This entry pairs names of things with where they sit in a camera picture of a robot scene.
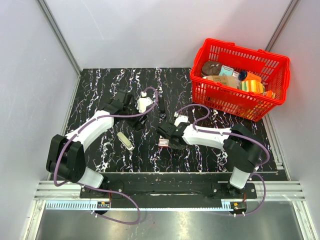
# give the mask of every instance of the reflective floor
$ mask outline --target reflective floor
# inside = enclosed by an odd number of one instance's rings
[[[257,203],[249,203],[250,208]],[[133,211],[107,216],[134,221]],[[266,202],[246,217],[218,216],[210,212],[142,212],[139,225],[123,225],[89,212],[45,210],[37,240],[302,240],[289,202]]]

